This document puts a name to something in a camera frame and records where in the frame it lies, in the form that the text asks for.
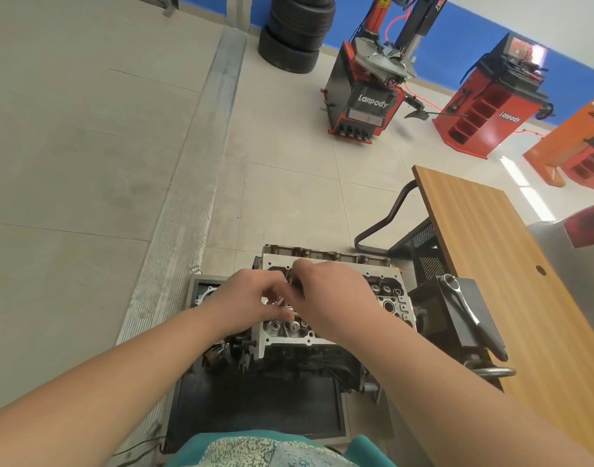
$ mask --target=wooden table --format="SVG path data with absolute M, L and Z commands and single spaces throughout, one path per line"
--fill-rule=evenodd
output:
M 476 280 L 507 345 L 504 392 L 594 454 L 594 331 L 563 282 L 502 190 L 412 170 L 450 272 Z

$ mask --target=forearm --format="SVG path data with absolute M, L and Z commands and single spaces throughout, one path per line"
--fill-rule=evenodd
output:
M 441 466 L 594 465 L 594 457 L 389 314 L 349 349 Z
M 207 304 L 69 370 L 0 410 L 0 465 L 102 465 L 216 339 Z

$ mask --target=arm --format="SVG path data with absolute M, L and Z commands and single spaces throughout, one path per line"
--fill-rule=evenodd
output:
M 293 272 L 304 298 L 284 282 L 276 293 L 372 372 L 438 467 L 594 466 L 563 432 L 384 311 L 357 272 L 306 260 Z
M 242 270 L 207 302 L 102 353 L 0 409 L 0 465 L 104 465 L 211 345 L 292 313 L 260 298 L 281 272 Z

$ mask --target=hand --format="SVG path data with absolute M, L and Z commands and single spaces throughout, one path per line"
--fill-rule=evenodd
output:
M 382 311 L 366 279 L 346 265 L 299 259 L 293 263 L 293 274 L 303 285 L 303 295 L 285 281 L 276 283 L 275 293 L 316 333 L 348 349 L 365 326 L 388 314 Z
M 206 307 L 218 325 L 219 338 L 237 334 L 268 319 L 293 321 L 290 309 L 264 305 L 262 297 L 275 301 L 275 285 L 286 283 L 279 271 L 241 269 L 215 290 L 200 305 Z

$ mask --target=stacked tires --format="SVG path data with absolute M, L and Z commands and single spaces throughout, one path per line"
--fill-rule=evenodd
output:
M 258 53 L 282 70 L 311 72 L 335 13 L 334 0 L 273 0 Z

